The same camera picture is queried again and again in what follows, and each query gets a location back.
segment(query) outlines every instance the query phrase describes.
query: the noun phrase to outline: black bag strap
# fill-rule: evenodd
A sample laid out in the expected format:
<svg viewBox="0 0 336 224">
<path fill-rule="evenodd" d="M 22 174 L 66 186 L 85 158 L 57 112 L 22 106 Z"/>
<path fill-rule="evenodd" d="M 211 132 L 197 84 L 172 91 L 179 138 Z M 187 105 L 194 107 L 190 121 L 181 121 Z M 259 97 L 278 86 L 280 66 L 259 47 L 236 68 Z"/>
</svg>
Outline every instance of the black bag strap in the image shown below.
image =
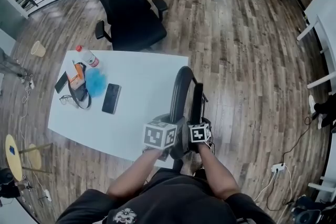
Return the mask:
<svg viewBox="0 0 336 224">
<path fill-rule="evenodd" d="M 74 102 L 77 104 L 77 106 L 79 106 L 81 109 L 87 109 L 87 108 L 89 108 L 89 107 L 91 106 L 91 96 L 90 96 L 90 94 L 89 94 L 88 91 L 86 91 L 86 93 L 87 93 L 87 95 L 88 95 L 88 97 L 89 97 L 89 102 L 88 102 L 87 107 L 86 107 L 86 108 L 83 108 L 83 107 L 79 104 L 79 102 L 78 102 L 78 100 L 77 100 L 77 98 L 76 98 L 76 96 L 75 96 L 75 93 L 74 93 L 72 87 L 70 86 L 70 82 L 68 82 L 68 86 L 69 86 L 69 91 L 70 91 L 70 94 L 71 94 L 71 96 L 72 96 L 72 99 L 73 99 Z"/>
<path fill-rule="evenodd" d="M 84 78 L 85 78 L 86 65 L 84 65 L 82 62 L 79 62 L 78 64 L 82 65 L 82 68 L 83 68 L 83 76 L 84 76 Z M 76 103 L 77 106 L 79 106 L 81 109 L 88 109 L 88 108 L 91 106 L 91 96 L 90 96 L 88 90 L 86 90 L 86 93 L 87 93 L 87 95 L 88 95 L 88 97 L 89 97 L 89 102 L 88 102 L 87 107 L 86 107 L 86 108 L 83 108 L 83 107 L 79 104 L 79 101 L 77 100 L 77 97 L 75 96 L 75 93 L 74 93 L 74 91 L 73 91 L 73 88 L 72 88 L 71 85 L 70 85 L 70 81 L 69 81 L 69 79 L 68 79 L 68 87 L 69 87 L 69 92 L 70 92 L 70 94 L 71 94 L 71 96 L 72 96 L 72 99 L 74 100 L 74 102 Z"/>
</svg>

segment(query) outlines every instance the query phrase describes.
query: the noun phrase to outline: yellow stool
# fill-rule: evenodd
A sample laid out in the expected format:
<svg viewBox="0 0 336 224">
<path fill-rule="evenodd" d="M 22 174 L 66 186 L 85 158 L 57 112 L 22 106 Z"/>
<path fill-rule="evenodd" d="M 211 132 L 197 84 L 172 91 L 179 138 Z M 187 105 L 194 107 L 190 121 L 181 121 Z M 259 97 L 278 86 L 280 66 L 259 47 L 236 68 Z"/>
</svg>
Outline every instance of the yellow stool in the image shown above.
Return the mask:
<svg viewBox="0 0 336 224">
<path fill-rule="evenodd" d="M 22 180 L 22 169 L 51 174 L 51 172 L 40 170 L 42 161 L 41 161 L 41 154 L 38 151 L 40 148 L 49 147 L 51 145 L 52 143 L 42 146 L 35 146 L 34 144 L 30 144 L 28 149 L 19 151 L 17 149 L 14 138 L 10 134 L 8 134 L 6 136 L 6 142 L 5 142 L 6 158 L 8 161 L 9 169 L 12 172 L 15 179 L 18 181 Z M 32 168 L 22 167 L 20 154 L 24 153 L 28 153 L 28 158 L 31 161 Z"/>
</svg>

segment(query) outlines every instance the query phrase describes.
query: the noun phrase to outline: power outlet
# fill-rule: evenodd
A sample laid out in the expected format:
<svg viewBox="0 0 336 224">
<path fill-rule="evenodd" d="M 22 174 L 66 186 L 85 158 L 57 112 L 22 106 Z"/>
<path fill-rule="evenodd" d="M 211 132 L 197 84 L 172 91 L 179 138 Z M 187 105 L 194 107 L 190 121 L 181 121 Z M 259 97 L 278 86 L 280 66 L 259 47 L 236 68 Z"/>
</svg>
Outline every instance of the power outlet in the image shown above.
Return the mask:
<svg viewBox="0 0 336 224">
<path fill-rule="evenodd" d="M 272 172 L 275 173 L 277 170 L 282 171 L 285 170 L 285 163 L 278 163 L 278 164 L 273 164 L 272 168 L 271 168 Z"/>
</svg>

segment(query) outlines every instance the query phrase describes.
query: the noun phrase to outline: black smartphone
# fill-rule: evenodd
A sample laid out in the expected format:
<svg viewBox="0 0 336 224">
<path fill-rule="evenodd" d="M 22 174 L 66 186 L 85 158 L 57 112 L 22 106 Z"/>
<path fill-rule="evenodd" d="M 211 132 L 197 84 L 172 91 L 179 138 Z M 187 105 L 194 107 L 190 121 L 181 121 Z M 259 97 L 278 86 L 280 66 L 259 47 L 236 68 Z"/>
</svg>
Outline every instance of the black smartphone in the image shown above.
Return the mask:
<svg viewBox="0 0 336 224">
<path fill-rule="evenodd" d="M 118 98 L 120 94 L 120 85 L 109 84 L 107 86 L 105 99 L 103 103 L 102 111 L 110 114 L 115 113 L 115 109 L 117 108 Z"/>
<path fill-rule="evenodd" d="M 57 81 L 55 85 L 56 92 L 60 93 L 63 87 L 65 86 L 65 84 L 67 84 L 67 82 L 68 82 L 68 76 L 67 76 L 67 73 L 64 72 L 62 77 L 59 78 L 59 80 Z"/>
</svg>

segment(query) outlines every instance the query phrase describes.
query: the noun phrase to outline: plastic bottle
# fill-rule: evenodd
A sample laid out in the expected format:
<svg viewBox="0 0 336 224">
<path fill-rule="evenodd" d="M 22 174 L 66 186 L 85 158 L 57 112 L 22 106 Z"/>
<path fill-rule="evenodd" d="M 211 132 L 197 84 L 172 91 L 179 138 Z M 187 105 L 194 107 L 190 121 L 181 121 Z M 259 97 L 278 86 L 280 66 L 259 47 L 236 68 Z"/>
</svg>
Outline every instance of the plastic bottle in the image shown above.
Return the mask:
<svg viewBox="0 0 336 224">
<path fill-rule="evenodd" d="M 92 67 L 99 67 L 99 59 L 90 50 L 84 48 L 81 45 L 77 45 L 76 51 L 78 51 L 79 56 L 83 61 Z"/>
</svg>

